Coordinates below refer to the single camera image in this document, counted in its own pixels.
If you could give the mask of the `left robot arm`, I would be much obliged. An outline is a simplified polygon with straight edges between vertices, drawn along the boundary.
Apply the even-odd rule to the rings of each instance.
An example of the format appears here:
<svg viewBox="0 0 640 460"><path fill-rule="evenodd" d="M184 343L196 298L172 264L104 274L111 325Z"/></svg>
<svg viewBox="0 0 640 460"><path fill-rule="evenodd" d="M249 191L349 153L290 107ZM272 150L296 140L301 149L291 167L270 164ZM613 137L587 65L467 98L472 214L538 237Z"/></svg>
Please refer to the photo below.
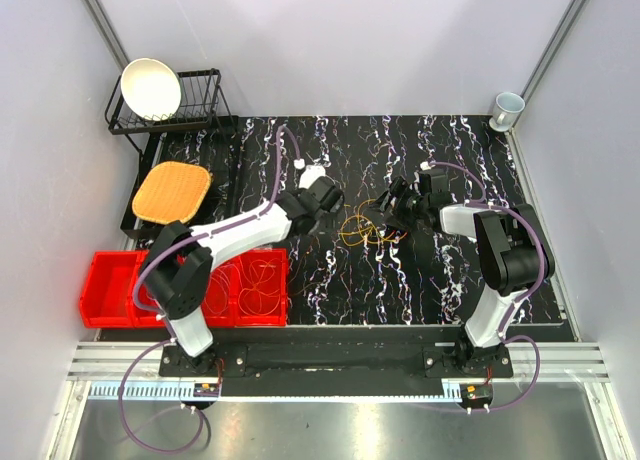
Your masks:
<svg viewBox="0 0 640 460"><path fill-rule="evenodd" d="M174 221L148 252L133 297L146 289L158 304L171 340L183 350L181 364L193 375L206 375L216 362L213 335L201 308L211 273L255 248L320 231L343 204L343 191L321 175L220 222L187 227Z"/></svg>

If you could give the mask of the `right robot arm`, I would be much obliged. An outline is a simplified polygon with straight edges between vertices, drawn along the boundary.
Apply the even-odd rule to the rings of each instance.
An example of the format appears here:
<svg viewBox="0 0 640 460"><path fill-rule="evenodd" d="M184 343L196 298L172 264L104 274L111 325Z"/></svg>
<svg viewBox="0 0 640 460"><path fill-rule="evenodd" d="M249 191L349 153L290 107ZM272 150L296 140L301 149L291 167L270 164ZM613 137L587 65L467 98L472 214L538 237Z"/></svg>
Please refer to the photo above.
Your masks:
<svg viewBox="0 0 640 460"><path fill-rule="evenodd" d="M408 232L422 222L435 232L476 242L485 285L449 358L463 375L487 373L505 356L505 334L524 300L555 272L534 207L490 206L479 200L457 203L446 173L435 168L421 171L415 187L402 177L394 178L370 208L396 230Z"/></svg>

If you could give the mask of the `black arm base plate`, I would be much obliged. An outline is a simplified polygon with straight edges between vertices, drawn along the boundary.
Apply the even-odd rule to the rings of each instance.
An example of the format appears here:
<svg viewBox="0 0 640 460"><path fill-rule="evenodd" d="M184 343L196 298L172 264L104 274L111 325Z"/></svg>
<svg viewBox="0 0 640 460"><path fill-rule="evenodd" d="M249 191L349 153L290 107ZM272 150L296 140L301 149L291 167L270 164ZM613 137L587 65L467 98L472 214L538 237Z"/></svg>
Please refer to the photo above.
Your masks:
<svg viewBox="0 0 640 460"><path fill-rule="evenodd" d="M216 329L197 360L163 349L159 374L187 380L222 376L222 394L251 401L425 397L444 379L509 379L508 351L464 367L454 358L458 326L259 327Z"/></svg>

